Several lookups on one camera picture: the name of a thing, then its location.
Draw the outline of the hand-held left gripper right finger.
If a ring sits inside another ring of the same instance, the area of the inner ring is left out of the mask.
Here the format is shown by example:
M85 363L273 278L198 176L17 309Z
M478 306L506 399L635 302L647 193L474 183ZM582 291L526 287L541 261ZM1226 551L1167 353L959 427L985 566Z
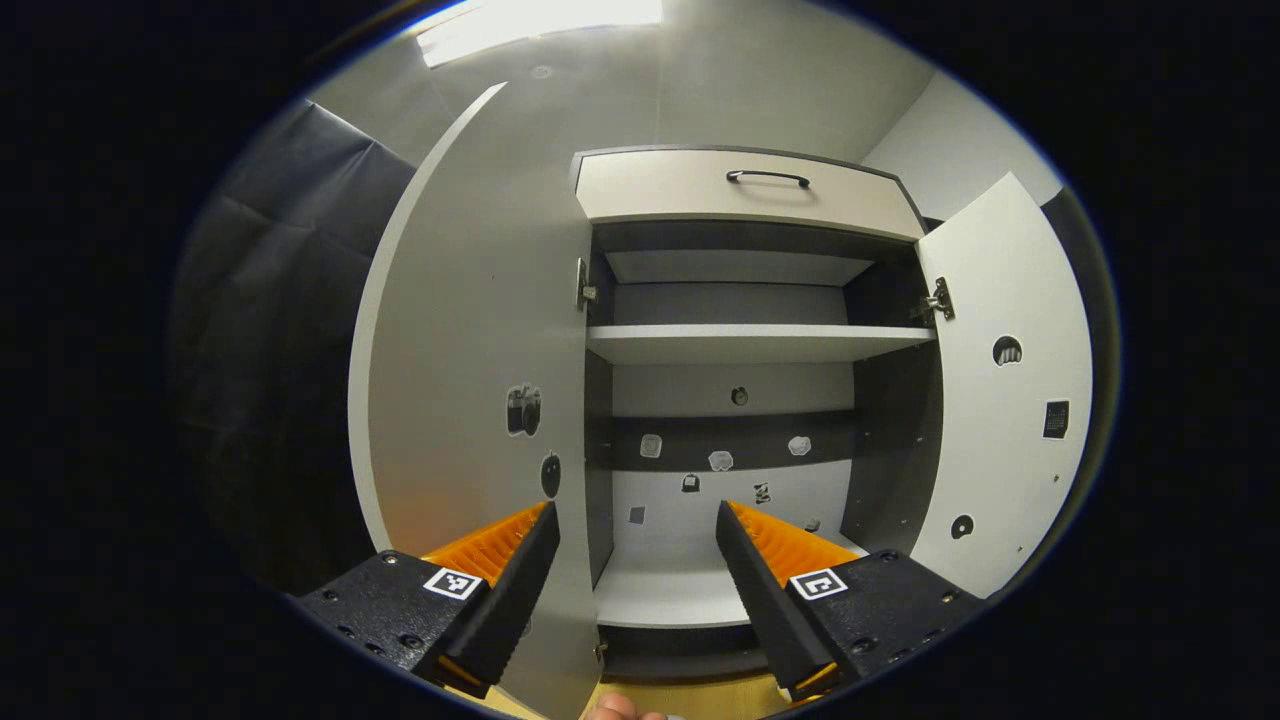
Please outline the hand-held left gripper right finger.
M854 552L735 501L719 503L716 543L776 685L795 705L863 685L987 609L902 551Z

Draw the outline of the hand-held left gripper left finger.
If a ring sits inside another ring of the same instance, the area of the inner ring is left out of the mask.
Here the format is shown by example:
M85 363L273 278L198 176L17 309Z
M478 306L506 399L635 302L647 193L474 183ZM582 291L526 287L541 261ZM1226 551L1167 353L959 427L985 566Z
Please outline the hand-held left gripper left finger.
M497 685L550 575L561 529L543 501L425 556L397 550L298 597L315 623L434 685Z

